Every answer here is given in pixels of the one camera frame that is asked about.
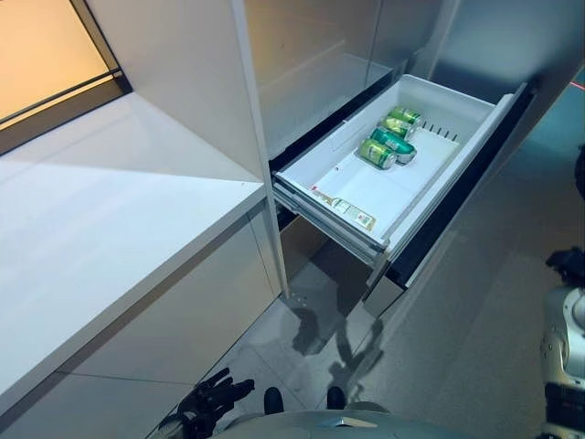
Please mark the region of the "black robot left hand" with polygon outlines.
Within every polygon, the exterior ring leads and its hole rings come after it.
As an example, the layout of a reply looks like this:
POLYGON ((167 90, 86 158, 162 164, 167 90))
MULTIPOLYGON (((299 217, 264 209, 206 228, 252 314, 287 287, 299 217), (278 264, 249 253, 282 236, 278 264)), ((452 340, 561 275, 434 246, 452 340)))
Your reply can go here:
POLYGON ((224 368, 199 382, 178 404, 176 414, 186 438, 209 438, 218 421, 248 396, 255 387, 253 379, 235 382, 224 368))

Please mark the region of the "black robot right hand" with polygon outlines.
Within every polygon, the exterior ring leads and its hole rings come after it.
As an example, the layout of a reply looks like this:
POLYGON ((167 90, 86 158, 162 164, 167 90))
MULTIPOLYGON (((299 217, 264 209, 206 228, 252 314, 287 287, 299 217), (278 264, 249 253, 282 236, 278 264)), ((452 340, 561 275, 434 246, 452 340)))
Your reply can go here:
POLYGON ((576 159, 574 171, 573 171, 573 180, 575 184, 575 188, 580 194, 582 199, 585 199, 585 168, 584 168, 584 161, 585 161, 585 148, 584 145, 579 147, 579 155, 576 159))

